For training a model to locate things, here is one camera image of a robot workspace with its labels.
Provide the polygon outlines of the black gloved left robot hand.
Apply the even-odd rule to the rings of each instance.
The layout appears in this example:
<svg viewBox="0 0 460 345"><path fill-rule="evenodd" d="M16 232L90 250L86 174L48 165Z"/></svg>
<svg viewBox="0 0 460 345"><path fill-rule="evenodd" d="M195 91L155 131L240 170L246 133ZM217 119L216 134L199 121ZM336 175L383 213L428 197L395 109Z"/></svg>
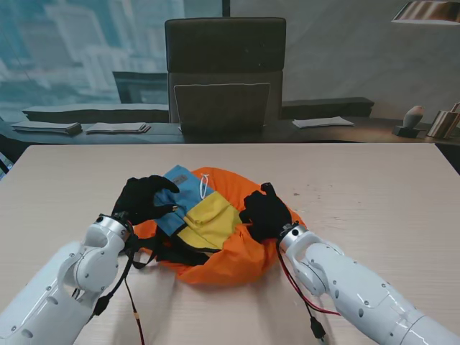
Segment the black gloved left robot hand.
<svg viewBox="0 0 460 345"><path fill-rule="evenodd" d="M179 193L180 191L176 184L163 176L151 175L143 178L130 178L116 200L112 214L124 214L125 219L132 225L162 218L175 210L174 204L161 206L154 204L154 196L163 190L168 190L171 193Z"/></svg>

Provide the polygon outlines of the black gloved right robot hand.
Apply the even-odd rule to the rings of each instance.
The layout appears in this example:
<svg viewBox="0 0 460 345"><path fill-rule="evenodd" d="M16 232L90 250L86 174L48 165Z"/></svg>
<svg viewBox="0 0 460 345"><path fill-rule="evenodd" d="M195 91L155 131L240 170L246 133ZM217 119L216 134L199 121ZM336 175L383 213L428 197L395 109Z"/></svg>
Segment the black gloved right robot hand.
<svg viewBox="0 0 460 345"><path fill-rule="evenodd" d="M260 190L244 199L244 210L239 213L239 218L259 243L277 239L284 227L293 223L288 207L277 196L271 183L261 184Z"/></svg>

